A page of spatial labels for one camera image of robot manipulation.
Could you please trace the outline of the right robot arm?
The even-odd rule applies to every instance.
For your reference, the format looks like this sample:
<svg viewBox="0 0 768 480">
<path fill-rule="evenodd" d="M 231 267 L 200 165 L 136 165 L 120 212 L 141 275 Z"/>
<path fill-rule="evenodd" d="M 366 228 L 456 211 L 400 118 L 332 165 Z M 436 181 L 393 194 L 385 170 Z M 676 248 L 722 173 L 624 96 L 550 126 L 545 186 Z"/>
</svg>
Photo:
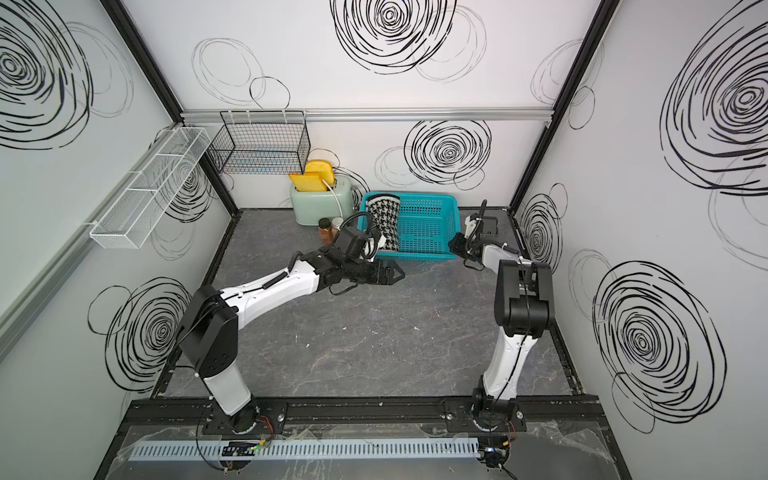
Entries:
<svg viewBox="0 0 768 480">
<path fill-rule="evenodd" d="M 498 239 L 498 219 L 474 213 L 449 242 L 467 268 L 496 275 L 493 313 L 498 336 L 489 366 L 473 391 L 471 414 L 480 429 L 521 419 L 516 406 L 527 357 L 555 320 L 551 267 Z"/>
</svg>

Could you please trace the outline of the black white patterned knit scarf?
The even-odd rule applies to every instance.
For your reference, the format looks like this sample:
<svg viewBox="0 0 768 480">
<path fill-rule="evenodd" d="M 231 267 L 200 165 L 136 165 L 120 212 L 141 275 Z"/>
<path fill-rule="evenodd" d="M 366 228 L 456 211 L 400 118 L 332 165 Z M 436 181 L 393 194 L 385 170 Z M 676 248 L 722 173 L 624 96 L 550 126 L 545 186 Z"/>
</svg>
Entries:
<svg viewBox="0 0 768 480">
<path fill-rule="evenodd" d="M 398 251 L 400 197 L 387 193 L 371 195 L 365 201 L 365 207 L 373 215 L 379 230 L 386 239 L 384 249 L 386 251 Z"/>
</svg>

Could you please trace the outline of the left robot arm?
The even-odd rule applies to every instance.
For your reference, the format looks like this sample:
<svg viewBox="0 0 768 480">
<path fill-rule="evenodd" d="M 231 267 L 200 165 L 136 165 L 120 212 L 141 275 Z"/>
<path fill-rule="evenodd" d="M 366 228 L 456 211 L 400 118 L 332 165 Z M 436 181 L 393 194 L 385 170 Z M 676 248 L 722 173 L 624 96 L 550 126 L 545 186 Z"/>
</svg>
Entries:
<svg viewBox="0 0 768 480">
<path fill-rule="evenodd" d="M 261 409 L 237 365 L 239 332 L 258 317 L 297 298 L 348 280 L 390 286 L 405 278 L 394 260 L 380 259 L 380 233 L 344 227 L 332 244 L 302 253 L 288 265 L 254 281 L 223 289 L 201 286 L 187 307 L 176 345 L 202 379 L 236 434 L 246 434 L 261 420 Z"/>
</svg>

